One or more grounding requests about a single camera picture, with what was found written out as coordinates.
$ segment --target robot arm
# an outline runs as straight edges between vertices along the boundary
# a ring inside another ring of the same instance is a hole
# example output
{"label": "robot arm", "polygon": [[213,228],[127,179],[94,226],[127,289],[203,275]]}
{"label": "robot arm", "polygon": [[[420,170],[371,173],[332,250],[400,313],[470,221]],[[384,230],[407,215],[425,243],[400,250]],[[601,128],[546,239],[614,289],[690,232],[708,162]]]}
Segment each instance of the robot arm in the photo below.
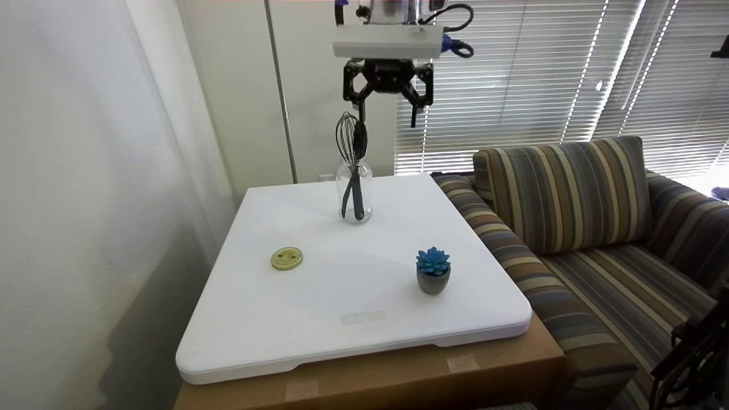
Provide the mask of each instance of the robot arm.
{"label": "robot arm", "polygon": [[[432,64],[441,51],[470,58],[473,48],[450,39],[448,32],[465,30],[473,9],[470,4],[448,4],[444,0],[371,0],[359,1],[358,17],[364,25],[344,25],[346,0],[335,0],[335,57],[348,57],[344,65],[344,100],[352,102],[364,123],[364,100],[376,94],[400,94],[416,111],[432,104]],[[457,27],[432,25],[438,16],[450,9],[465,9],[467,21]],[[364,86],[355,89],[355,76],[364,76]]]}

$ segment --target couch cushion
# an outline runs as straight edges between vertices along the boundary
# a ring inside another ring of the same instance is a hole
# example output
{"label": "couch cushion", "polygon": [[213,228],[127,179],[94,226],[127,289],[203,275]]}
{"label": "couch cushion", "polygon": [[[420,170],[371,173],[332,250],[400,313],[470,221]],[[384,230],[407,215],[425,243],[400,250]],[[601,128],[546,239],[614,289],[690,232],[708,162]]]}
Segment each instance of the couch cushion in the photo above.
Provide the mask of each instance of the couch cushion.
{"label": "couch cushion", "polygon": [[638,245],[545,256],[545,263],[613,329],[638,362],[636,384],[649,394],[649,370],[669,351],[669,332],[703,316],[712,299]]}
{"label": "couch cushion", "polygon": [[638,137],[482,148],[473,169],[479,193],[538,254],[649,234]]}

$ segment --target wooden table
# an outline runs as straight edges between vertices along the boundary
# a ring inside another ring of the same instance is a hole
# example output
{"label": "wooden table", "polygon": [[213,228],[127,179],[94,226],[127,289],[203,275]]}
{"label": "wooden table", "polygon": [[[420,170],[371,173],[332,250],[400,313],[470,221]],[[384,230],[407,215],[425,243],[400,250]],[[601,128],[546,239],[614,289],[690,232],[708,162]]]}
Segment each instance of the wooden table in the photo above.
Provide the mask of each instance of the wooden table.
{"label": "wooden table", "polygon": [[183,384],[178,410],[249,407],[475,407],[543,403],[562,351],[538,316],[516,338],[420,345],[303,363],[289,374]]}

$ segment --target round yellow object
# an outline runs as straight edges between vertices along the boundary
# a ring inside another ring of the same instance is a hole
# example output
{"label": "round yellow object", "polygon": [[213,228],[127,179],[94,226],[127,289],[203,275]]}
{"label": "round yellow object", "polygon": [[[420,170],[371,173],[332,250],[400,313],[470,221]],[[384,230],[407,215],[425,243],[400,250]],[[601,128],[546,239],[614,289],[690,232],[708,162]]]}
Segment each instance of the round yellow object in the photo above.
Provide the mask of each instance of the round yellow object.
{"label": "round yellow object", "polygon": [[291,271],[291,268],[295,268],[301,261],[303,261],[303,252],[301,252],[301,247],[294,247],[294,245],[277,247],[277,250],[272,254],[272,267],[273,267],[275,271]]}

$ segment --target blue succulent toy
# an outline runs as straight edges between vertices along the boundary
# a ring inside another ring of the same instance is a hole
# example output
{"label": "blue succulent toy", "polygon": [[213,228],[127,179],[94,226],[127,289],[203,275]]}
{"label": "blue succulent toy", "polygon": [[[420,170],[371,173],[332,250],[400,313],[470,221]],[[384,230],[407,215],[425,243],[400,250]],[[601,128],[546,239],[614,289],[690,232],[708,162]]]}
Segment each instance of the blue succulent toy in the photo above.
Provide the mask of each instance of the blue succulent toy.
{"label": "blue succulent toy", "polygon": [[428,247],[416,252],[416,271],[425,275],[444,275],[450,271],[448,254],[439,247]]}

